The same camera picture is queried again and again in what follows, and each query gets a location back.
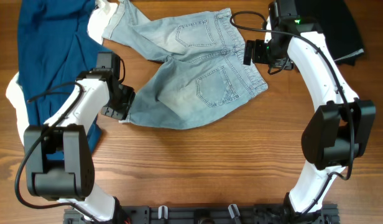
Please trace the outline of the light blue denim shorts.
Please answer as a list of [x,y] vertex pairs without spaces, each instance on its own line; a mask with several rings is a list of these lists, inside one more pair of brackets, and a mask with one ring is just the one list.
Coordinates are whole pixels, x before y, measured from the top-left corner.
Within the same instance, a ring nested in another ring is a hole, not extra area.
[[126,121],[191,129],[221,119],[267,90],[255,65],[245,65],[245,41],[231,10],[150,20],[121,1],[103,36],[160,62],[137,92]]

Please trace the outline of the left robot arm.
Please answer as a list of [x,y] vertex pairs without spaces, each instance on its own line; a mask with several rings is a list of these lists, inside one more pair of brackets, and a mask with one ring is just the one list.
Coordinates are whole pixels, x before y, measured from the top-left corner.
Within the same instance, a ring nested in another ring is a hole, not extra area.
[[49,200],[45,209],[71,206],[87,223],[130,223],[130,216],[116,197],[95,183],[95,168],[87,133],[99,113],[126,119],[135,98],[123,85],[125,66],[113,52],[100,52],[95,68],[81,72],[62,107],[41,126],[24,132],[25,156],[15,180],[15,193],[23,205],[36,209],[20,193],[20,177],[26,174],[27,190]]

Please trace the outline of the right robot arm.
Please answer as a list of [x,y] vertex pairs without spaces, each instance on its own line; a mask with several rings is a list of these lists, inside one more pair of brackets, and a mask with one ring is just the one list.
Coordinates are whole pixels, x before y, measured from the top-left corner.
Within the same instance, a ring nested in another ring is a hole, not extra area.
[[376,108],[349,87],[326,43],[320,23],[302,14],[297,1],[274,1],[262,26],[263,40],[246,44],[244,63],[263,63],[269,73],[297,68],[310,93],[314,115],[301,147],[305,157],[295,187],[281,204],[228,208],[234,223],[339,223],[335,204],[324,197],[336,179],[348,180],[366,149]]

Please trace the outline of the dark blue shirt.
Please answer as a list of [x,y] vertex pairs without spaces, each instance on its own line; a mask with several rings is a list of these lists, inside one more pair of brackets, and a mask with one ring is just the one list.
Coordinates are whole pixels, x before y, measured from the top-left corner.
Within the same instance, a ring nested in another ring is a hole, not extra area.
[[75,89],[72,82],[95,68],[99,52],[107,49],[87,33],[94,0],[24,0],[19,14],[17,43],[19,84],[24,99],[58,85],[57,95],[27,103],[29,124],[41,126]]

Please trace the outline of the folded black garment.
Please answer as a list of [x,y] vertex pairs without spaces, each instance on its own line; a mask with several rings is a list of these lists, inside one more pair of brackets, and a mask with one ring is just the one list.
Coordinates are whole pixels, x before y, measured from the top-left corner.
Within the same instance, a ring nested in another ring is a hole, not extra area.
[[364,44],[345,1],[296,0],[295,4],[299,16],[317,20],[336,64],[354,66],[357,58],[364,54]]

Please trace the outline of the white garment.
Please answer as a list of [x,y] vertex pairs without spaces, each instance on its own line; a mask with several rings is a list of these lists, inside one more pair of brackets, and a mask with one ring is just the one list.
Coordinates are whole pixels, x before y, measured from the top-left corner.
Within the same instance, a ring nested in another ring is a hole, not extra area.
[[[103,44],[103,32],[110,19],[116,12],[118,4],[105,0],[96,0],[95,9],[89,18],[87,33],[95,42]],[[6,98],[16,110],[17,131],[21,143],[24,143],[24,131],[29,126],[28,114],[24,100],[24,94],[19,82],[19,73],[16,73],[6,89]]]

